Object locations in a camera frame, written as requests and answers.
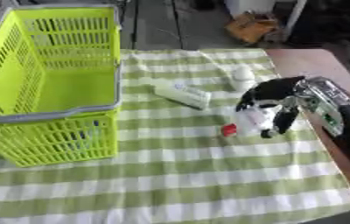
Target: green cloth stripe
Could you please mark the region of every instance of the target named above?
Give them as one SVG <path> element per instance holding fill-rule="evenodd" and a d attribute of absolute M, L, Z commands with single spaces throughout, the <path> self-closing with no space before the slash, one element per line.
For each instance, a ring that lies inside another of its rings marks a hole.
<path fill-rule="evenodd" d="M 299 153 L 297 164 L 311 165 L 318 162 L 330 162 L 324 151 Z M 223 159 L 201 159 L 178 162 L 152 162 L 146 164 L 112 164 L 101 166 L 74 167 L 61 170 L 10 171 L 0 172 L 0 186 L 18 186 L 23 184 L 53 184 L 57 182 L 77 182 L 92 179 L 138 178 L 198 172 L 225 172 L 238 170 L 256 170 L 266 167 L 284 167 L 292 165 L 293 158 L 288 155 L 268 157 L 231 157 Z"/>
<path fill-rule="evenodd" d="M 253 59 L 236 59 L 230 58 L 228 59 L 212 59 L 214 62 L 218 64 L 262 64 L 270 62 L 270 59 L 267 57 L 257 57 Z M 177 58 L 177 59 L 136 59 L 129 58 L 123 61 L 123 64 L 128 67 L 133 67 L 136 65 L 145 65 L 145 66 L 174 66 L 174 65 L 182 65 L 182 66 L 192 66 L 192 65 L 208 65 L 212 64 L 210 59 L 205 57 L 191 57 L 191 58 Z"/>
<path fill-rule="evenodd" d="M 272 69 L 255 69 L 253 70 L 253 73 L 257 76 L 263 76 L 263 75 L 272 75 L 276 74 L 274 70 Z M 122 78 L 124 80 L 136 80 L 142 77 L 151 77 L 151 78 L 157 78 L 157 79 L 179 79 L 179 78 L 223 78 L 225 77 L 222 71 L 219 69 L 214 70 L 206 70 L 206 71 L 198 71 L 198 72 L 146 72 L 146 71 L 132 71 L 132 72 L 123 72 Z"/>
<path fill-rule="evenodd" d="M 319 218 L 330 217 L 337 214 L 337 211 L 349 211 L 350 204 L 339 206 L 319 206 L 312 209 L 298 211 L 264 213 L 264 214 L 242 214 L 235 217 L 224 217 L 211 220 L 192 220 L 181 222 L 166 222 L 166 224 L 248 224 L 261 223 L 270 224 L 276 222 L 298 223 L 299 221 L 310 221 Z"/>
<path fill-rule="evenodd" d="M 262 139 L 260 136 L 198 136 L 178 138 L 144 138 L 128 141 L 119 141 L 120 151 L 156 150 L 156 149 L 200 149 L 208 147 L 226 147 L 231 145 L 252 145 L 252 144 L 280 144 L 296 141 L 312 141 L 317 137 L 312 129 L 288 131 L 284 135 L 275 136 L 270 139 Z"/>
<path fill-rule="evenodd" d="M 345 188 L 340 175 L 312 177 L 299 180 L 278 180 L 237 185 L 215 185 L 198 188 L 160 189 L 148 192 L 102 193 L 90 196 L 57 199 L 30 199 L 0 202 L 0 217 L 20 217 L 42 214 L 74 214 L 83 211 L 109 210 L 129 207 L 156 207 L 176 203 L 250 199 L 275 194 L 295 194 L 324 189 Z M 324 183 L 323 187 L 313 183 Z"/>
<path fill-rule="evenodd" d="M 231 92 L 234 91 L 228 83 L 213 83 L 213 84 L 191 85 L 191 86 L 195 86 L 196 88 L 200 88 L 201 90 L 205 90 L 212 93 L 219 92 L 219 91 L 231 91 Z M 141 85 L 141 86 L 134 86 L 134 87 L 123 87 L 122 93 L 126 95 L 127 94 L 129 95 L 153 94 L 153 90 L 152 90 L 152 87 Z"/>

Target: red cap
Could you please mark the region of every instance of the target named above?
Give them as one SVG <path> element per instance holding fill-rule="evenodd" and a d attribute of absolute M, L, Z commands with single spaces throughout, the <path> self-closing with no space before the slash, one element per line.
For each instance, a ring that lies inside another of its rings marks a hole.
<path fill-rule="evenodd" d="M 223 126 L 221 128 L 221 134 L 224 137 L 232 136 L 233 134 L 236 134 L 236 124 L 231 123 L 229 125 Z"/>

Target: white object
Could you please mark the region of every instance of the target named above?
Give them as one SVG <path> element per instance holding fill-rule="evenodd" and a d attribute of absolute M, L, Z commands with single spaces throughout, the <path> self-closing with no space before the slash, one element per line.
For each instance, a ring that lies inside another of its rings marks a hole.
<path fill-rule="evenodd" d="M 285 26 L 283 41 L 286 41 L 288 37 L 292 34 L 293 27 L 302 15 L 306 4 L 307 0 L 297 0 L 297 3 L 292 10 L 292 13 L 290 14 L 290 18 L 288 19 L 287 25 Z"/>
<path fill-rule="evenodd" d="M 262 130 L 271 129 L 274 112 L 258 107 L 247 108 L 234 113 L 233 122 L 236 124 L 238 136 L 258 136 Z"/>
<path fill-rule="evenodd" d="M 209 106 L 212 95 L 195 87 L 188 87 L 168 80 L 145 78 L 145 84 L 151 84 L 155 94 L 167 99 L 182 102 L 197 109 L 206 109 Z"/>
<path fill-rule="evenodd" d="M 245 92 L 256 84 L 256 77 L 248 66 L 239 66 L 231 72 L 230 83 L 238 92 Z"/>
<path fill-rule="evenodd" d="M 235 18 L 245 11 L 271 12 L 276 0 L 226 0 L 225 3 Z"/>

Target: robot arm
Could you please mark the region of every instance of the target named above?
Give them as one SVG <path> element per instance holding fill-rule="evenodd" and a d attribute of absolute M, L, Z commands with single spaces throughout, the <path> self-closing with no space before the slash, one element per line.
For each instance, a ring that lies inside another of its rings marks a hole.
<path fill-rule="evenodd" d="M 350 94 L 326 78 L 298 76 L 262 82 L 243 95 L 235 110 L 255 105 L 262 109 L 282 106 L 272 128 L 262 131 L 264 138 L 285 133 L 298 116 L 299 106 L 319 116 L 334 137 L 350 130 Z"/>
<path fill-rule="evenodd" d="M 298 116 L 299 110 L 294 91 L 295 86 L 304 79 L 304 76 L 298 76 L 262 82 L 243 95 L 235 110 L 240 111 L 254 105 L 262 109 L 282 105 L 273 120 L 272 129 L 263 130 L 261 136 L 270 138 L 276 134 L 283 134 Z"/>

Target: white bottle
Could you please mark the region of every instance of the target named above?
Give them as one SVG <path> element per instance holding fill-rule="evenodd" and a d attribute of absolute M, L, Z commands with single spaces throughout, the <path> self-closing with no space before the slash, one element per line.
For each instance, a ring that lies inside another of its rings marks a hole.
<path fill-rule="evenodd" d="M 231 72 L 231 86 L 238 92 L 246 92 L 256 84 L 256 77 L 248 67 L 241 65 Z"/>
<path fill-rule="evenodd" d="M 206 109 L 209 106 L 211 94 L 195 87 L 188 87 L 162 79 L 144 78 L 143 82 L 152 85 L 156 95 L 182 102 L 197 109 Z"/>

